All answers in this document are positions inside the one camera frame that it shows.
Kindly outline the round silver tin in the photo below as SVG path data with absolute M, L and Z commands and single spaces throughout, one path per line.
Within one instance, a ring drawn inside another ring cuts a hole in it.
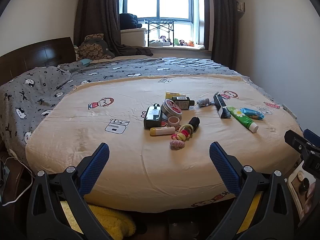
M 180 107 L 170 99 L 165 99 L 162 102 L 161 110 L 167 118 L 171 116 L 180 118 L 182 116 L 182 110 Z

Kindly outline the window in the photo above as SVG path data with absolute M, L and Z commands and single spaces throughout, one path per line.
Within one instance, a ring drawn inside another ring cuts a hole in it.
M 204 0 L 120 0 L 120 11 L 136 15 L 146 31 L 148 26 L 144 20 L 147 18 L 174 19 L 176 39 L 193 41 L 195 47 L 204 45 Z M 153 31 L 150 39 L 166 34 Z M 147 39 L 145 33 L 145 45 L 148 47 Z

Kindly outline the dark wooden headboard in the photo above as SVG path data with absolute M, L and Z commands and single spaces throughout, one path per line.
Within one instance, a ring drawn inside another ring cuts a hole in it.
M 57 66 L 76 60 L 70 37 L 33 43 L 0 57 L 1 85 L 35 67 Z

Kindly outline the small dark green bottle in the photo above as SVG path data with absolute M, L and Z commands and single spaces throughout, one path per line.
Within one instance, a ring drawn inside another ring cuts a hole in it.
M 181 110 L 188 110 L 191 106 L 195 105 L 195 101 L 190 100 L 187 96 L 173 96 L 172 101 L 178 105 Z

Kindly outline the green daisy cream tube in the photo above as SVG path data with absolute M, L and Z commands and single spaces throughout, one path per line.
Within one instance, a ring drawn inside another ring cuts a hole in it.
M 248 116 L 246 116 L 240 109 L 235 107 L 228 106 L 227 109 L 229 110 L 230 114 L 240 122 L 243 126 L 245 126 L 249 131 L 252 133 L 256 133 L 259 126 Z

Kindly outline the right dark curtain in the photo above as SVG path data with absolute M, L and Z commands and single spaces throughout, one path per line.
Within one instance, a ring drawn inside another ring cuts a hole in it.
M 235 70 L 238 33 L 237 0 L 204 0 L 204 46 L 214 62 Z

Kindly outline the dark blue folded clothes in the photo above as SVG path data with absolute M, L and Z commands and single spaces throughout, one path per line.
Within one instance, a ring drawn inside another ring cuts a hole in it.
M 122 13 L 119 15 L 120 19 L 120 29 L 138 29 L 142 27 L 142 24 L 139 23 L 138 17 L 134 14 Z

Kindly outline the black thread spool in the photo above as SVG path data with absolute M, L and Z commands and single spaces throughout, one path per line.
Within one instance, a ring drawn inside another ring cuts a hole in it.
M 200 125 L 200 119 L 197 116 L 192 117 L 192 119 L 188 122 L 189 125 L 192 126 L 193 133 L 196 132 L 197 128 Z

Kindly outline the white storage box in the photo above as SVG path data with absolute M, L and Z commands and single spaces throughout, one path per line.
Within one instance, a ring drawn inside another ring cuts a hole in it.
M 131 47 L 145 47 L 145 33 L 145 28 L 121 30 L 121 43 Z

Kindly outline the large dark green bottle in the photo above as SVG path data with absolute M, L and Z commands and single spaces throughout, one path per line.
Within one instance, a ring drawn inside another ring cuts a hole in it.
M 144 128 L 161 127 L 162 115 L 160 104 L 155 103 L 149 106 L 144 117 Z

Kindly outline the dark curtain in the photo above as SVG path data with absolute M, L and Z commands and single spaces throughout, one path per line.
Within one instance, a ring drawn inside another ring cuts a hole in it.
M 103 34 L 108 49 L 115 56 L 152 56 L 149 48 L 121 43 L 119 0 L 79 0 L 75 16 L 73 42 L 79 46 L 85 37 Z
M 204 46 L 214 62 L 235 70 L 238 33 L 237 0 L 204 0 Z

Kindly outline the brown patterned pillow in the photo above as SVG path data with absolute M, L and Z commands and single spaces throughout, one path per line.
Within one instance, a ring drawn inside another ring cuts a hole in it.
M 104 34 L 87 35 L 78 50 L 79 59 L 102 60 L 115 58 L 108 49 Z

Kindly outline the grey patterned duvet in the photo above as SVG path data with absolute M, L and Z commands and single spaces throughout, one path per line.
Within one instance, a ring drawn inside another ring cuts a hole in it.
M 12 158 L 33 170 L 76 165 L 102 142 L 111 163 L 125 153 L 136 164 L 168 161 L 170 137 L 151 137 L 143 125 L 143 113 L 166 92 L 192 100 L 219 92 L 228 105 L 255 110 L 273 103 L 248 77 L 211 60 L 76 61 L 36 67 L 1 86 L 1 139 Z

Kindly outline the black rectangular box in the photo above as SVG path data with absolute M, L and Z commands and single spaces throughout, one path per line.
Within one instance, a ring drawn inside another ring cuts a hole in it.
M 231 114 L 222 98 L 219 92 L 216 92 L 213 96 L 214 99 L 214 105 L 217 109 L 217 112 L 219 114 L 219 117 L 221 119 L 230 119 Z

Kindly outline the beige cartoon blanket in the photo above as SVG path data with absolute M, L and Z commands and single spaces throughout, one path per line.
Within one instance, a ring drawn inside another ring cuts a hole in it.
M 265 117 L 252 133 L 235 118 L 221 119 L 214 106 L 193 107 L 183 111 L 181 124 L 196 116 L 200 125 L 184 148 L 172 150 L 170 136 L 152 137 L 143 125 L 143 112 L 162 103 L 166 92 L 192 100 L 224 92 L 228 106 L 262 109 Z M 239 76 L 171 75 L 167 82 L 132 77 L 76 87 L 33 131 L 25 153 L 33 171 L 58 173 L 104 142 L 110 157 L 86 200 L 118 210 L 162 212 L 231 198 L 209 157 L 215 141 L 258 172 L 286 173 L 299 158 L 284 141 L 289 129 L 301 133 L 283 107 L 272 107 Z

